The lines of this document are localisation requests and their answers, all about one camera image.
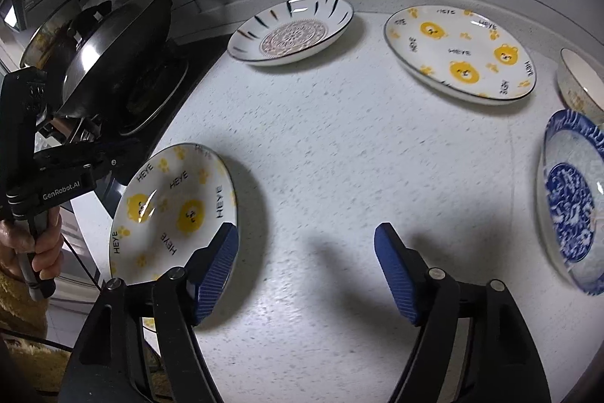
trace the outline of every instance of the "hand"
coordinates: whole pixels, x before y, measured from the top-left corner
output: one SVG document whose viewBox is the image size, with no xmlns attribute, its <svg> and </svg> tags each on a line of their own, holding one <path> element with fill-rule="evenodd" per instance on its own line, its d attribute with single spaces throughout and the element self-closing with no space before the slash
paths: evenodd
<svg viewBox="0 0 604 403">
<path fill-rule="evenodd" d="M 34 272 L 40 272 L 40 279 L 55 278 L 61 273 L 63 264 L 63 241 L 61 234 L 60 208 L 54 207 L 48 211 L 48 229 L 40 234 L 37 241 L 28 231 L 10 224 L 5 220 L 0 222 L 0 265 L 18 278 L 23 278 L 16 253 L 35 252 L 31 267 Z"/>
</svg>

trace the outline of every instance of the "yellow bear face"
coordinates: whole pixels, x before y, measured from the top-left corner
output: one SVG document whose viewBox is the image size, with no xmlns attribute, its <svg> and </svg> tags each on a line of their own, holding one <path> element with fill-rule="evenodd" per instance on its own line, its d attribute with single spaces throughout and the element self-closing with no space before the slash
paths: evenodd
<svg viewBox="0 0 604 403">
<path fill-rule="evenodd" d="M 126 205 L 128 205 L 128 219 L 139 223 L 149 219 L 149 214 L 153 210 L 149 197 L 142 193 L 137 193 L 126 199 Z"/>
<path fill-rule="evenodd" d="M 180 208 L 176 227 L 185 234 L 194 233 L 201 227 L 201 224 L 203 224 L 203 216 L 202 201 L 186 201 Z"/>
<path fill-rule="evenodd" d="M 422 23 L 419 27 L 422 33 L 431 39 L 440 40 L 442 37 L 446 35 L 445 30 L 439 27 L 436 23 L 425 22 Z"/>
<path fill-rule="evenodd" d="M 451 62 L 449 64 L 451 75 L 458 81 L 474 84 L 480 79 L 480 74 L 468 62 Z"/>
<path fill-rule="evenodd" d="M 496 48 L 493 54 L 495 54 L 495 58 L 499 62 L 508 66 L 512 66 L 518 62 L 518 47 L 510 47 L 506 43 Z"/>
</svg>

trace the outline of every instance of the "white speckled countertop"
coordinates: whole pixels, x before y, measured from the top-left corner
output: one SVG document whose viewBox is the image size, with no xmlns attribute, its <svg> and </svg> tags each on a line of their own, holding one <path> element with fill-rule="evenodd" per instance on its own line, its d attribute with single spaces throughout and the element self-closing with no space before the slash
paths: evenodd
<svg viewBox="0 0 604 403">
<path fill-rule="evenodd" d="M 537 87 L 478 107 L 405 73 L 383 40 L 387 18 L 356 14 L 336 44 L 292 66 L 223 55 L 161 139 L 218 152 L 240 206 L 236 270 L 197 331 L 207 365 L 230 403 L 387 401 L 417 334 L 373 252 L 387 221 L 457 280 L 506 282 L 559 402 L 604 338 L 604 298 L 556 276 L 533 212 L 543 129 L 562 107 L 557 62 L 542 54 L 559 48 L 498 20 L 530 49 Z M 106 274 L 111 219 L 93 194 L 73 205 Z"/>
</svg>

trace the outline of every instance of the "yellow bear plate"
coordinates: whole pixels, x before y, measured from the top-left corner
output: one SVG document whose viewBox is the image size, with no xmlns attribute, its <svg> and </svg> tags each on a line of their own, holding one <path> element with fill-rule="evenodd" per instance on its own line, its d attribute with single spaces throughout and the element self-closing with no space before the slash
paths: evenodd
<svg viewBox="0 0 604 403">
<path fill-rule="evenodd" d="M 449 96 L 500 105 L 530 94 L 535 65 L 508 31 L 468 9 L 414 6 L 393 14 L 386 42 L 412 75 Z"/>
<path fill-rule="evenodd" d="M 157 279 L 209 244 L 223 222 L 237 225 L 235 190 L 211 149 L 178 144 L 151 157 L 116 210 L 109 264 L 128 284 Z"/>
</svg>

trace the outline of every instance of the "screw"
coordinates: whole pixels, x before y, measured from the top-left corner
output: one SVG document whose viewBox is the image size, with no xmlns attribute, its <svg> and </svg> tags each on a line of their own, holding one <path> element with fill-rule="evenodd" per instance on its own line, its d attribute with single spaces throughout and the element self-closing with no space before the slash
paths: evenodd
<svg viewBox="0 0 604 403">
<path fill-rule="evenodd" d="M 440 268 L 431 268 L 428 270 L 428 275 L 431 276 L 434 280 L 442 280 L 445 278 L 446 274 Z"/>
<path fill-rule="evenodd" d="M 491 280 L 490 286 L 497 292 L 503 292 L 505 290 L 505 284 L 500 280 Z"/>
<path fill-rule="evenodd" d="M 121 278 L 112 278 L 107 282 L 107 288 L 109 290 L 117 289 L 120 285 L 122 285 Z"/>
<path fill-rule="evenodd" d="M 170 270 L 168 270 L 168 276 L 173 280 L 181 278 L 184 274 L 185 269 L 183 269 L 183 267 L 181 266 L 173 266 L 172 268 L 170 268 Z"/>
</svg>

